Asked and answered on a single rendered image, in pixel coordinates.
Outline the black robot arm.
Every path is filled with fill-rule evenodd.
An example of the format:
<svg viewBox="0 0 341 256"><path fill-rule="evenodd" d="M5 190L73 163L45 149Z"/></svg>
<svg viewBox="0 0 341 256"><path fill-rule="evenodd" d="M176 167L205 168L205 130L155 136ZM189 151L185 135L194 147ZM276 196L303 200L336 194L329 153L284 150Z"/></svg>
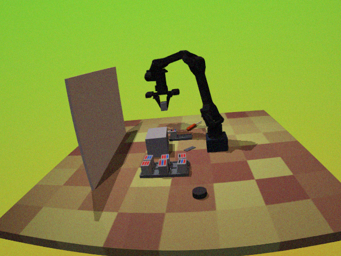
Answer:
<svg viewBox="0 0 341 256"><path fill-rule="evenodd" d="M212 102L210 95L205 69L205 60L202 57L197 56L187 50L179 51L175 54L171 54L165 58L153 59L149 70L146 70L144 74L144 79L147 82L162 82L166 80L165 73L168 71L165 67L168 64L182 59L186 63L191 72L195 75L201 100L202 108L200 109L201 117L205 121L207 128L207 133L210 139L223 138L222 124L224 122L224 117L222 117L215 104Z"/></svg>

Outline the black short cylinder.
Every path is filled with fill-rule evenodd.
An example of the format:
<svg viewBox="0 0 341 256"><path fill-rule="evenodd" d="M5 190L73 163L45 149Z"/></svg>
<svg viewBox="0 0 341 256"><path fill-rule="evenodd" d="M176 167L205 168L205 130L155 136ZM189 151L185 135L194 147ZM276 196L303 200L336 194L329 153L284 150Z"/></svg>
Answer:
<svg viewBox="0 0 341 256"><path fill-rule="evenodd" d="M207 189L204 187L195 187L192 190L192 196L195 199L203 199L207 196Z"/></svg>

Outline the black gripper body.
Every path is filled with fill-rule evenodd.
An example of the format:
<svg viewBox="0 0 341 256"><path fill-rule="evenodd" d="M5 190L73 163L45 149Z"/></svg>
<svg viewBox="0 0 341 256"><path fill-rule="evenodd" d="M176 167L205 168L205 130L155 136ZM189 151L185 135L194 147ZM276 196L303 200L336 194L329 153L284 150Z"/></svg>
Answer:
<svg viewBox="0 0 341 256"><path fill-rule="evenodd" d="M172 95L179 95L180 94L180 90L179 89L172 89L171 91L167 91L167 84L166 81L162 81L162 82L156 82L156 88L157 88L157 92L147 92L145 94L146 98L151 98L153 96L153 98L157 98L159 95L167 95L168 97L172 96Z"/></svg>

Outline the brown flat panel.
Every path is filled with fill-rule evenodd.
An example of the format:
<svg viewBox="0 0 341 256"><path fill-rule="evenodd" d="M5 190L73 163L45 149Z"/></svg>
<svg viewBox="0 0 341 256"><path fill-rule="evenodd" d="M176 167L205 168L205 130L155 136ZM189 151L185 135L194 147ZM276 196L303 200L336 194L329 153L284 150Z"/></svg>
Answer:
<svg viewBox="0 0 341 256"><path fill-rule="evenodd" d="M95 190L126 134L116 67L64 80L81 157Z"/></svg>

